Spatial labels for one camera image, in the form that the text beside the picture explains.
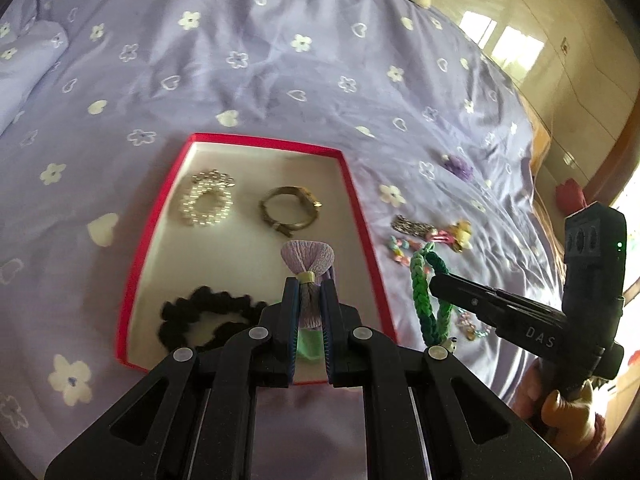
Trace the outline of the right hand holding gripper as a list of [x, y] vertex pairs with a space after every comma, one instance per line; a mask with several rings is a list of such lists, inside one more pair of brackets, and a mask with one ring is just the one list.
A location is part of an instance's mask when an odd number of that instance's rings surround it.
[[556, 431], [547, 441], [570, 466], [574, 479], [585, 477], [605, 446], [606, 423], [593, 409], [592, 394], [589, 380], [574, 401], [565, 400], [558, 390], [544, 394], [540, 363], [535, 360], [518, 384], [511, 404], [521, 419], [529, 422], [539, 414], [542, 422]]

